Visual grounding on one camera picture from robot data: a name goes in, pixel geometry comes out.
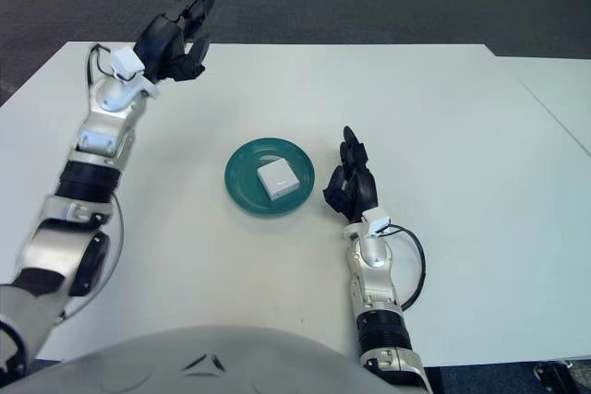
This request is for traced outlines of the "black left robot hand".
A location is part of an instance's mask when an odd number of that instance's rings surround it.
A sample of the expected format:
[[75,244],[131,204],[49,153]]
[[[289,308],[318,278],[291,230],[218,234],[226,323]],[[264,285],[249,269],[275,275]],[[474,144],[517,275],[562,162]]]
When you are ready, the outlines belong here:
[[187,81],[205,70],[211,37],[203,31],[215,0],[177,0],[173,10],[157,15],[139,35],[133,51],[144,65],[143,76]]

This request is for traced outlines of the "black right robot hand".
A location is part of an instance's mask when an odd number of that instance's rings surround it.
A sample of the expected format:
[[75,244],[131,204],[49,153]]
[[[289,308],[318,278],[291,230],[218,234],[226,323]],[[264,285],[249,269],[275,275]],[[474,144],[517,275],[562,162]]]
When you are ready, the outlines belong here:
[[323,190],[326,203],[349,223],[361,222],[362,213],[379,205],[375,178],[367,167],[368,155],[350,126],[343,130],[341,163]]

